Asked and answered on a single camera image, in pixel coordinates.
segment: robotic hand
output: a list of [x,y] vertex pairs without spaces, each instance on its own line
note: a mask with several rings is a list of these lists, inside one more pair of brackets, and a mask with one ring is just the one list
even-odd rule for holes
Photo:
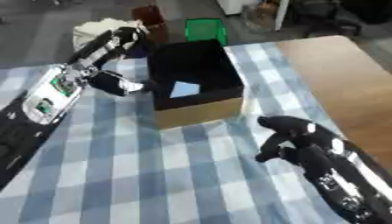
[[330,208],[351,223],[392,223],[392,178],[360,148],[296,117],[260,117],[258,122],[276,133],[256,161],[281,158],[301,166]]
[[124,54],[146,33],[141,23],[104,32],[0,110],[0,191],[53,133],[88,85],[120,96],[151,90],[149,81],[132,82],[118,73],[101,71],[108,60]]

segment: blue card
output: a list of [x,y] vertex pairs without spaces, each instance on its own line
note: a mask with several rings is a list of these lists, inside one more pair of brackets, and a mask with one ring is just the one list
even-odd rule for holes
[[171,91],[171,98],[186,96],[186,95],[197,95],[200,92],[200,85],[187,83],[183,81],[176,81],[174,88]]

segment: checkered tablecloth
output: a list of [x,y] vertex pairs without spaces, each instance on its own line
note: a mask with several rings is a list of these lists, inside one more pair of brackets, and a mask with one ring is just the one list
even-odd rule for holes
[[[259,115],[339,130],[273,43],[226,50],[246,86],[240,116],[158,131],[150,94],[121,98],[89,88],[0,193],[0,223],[345,223],[300,168],[254,160],[272,135],[257,125]],[[0,105],[47,68],[0,70]],[[144,59],[106,68],[148,75]]]

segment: green bin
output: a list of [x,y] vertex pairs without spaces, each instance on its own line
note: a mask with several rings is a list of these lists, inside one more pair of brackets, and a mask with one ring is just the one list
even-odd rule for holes
[[185,21],[186,41],[218,39],[222,46],[228,44],[226,28],[219,18],[194,18]]

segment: black box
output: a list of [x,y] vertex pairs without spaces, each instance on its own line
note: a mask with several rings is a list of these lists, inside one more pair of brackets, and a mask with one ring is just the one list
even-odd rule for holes
[[[160,129],[203,123],[241,112],[243,84],[218,40],[165,45],[148,58],[155,116]],[[199,93],[171,98],[176,81]]]

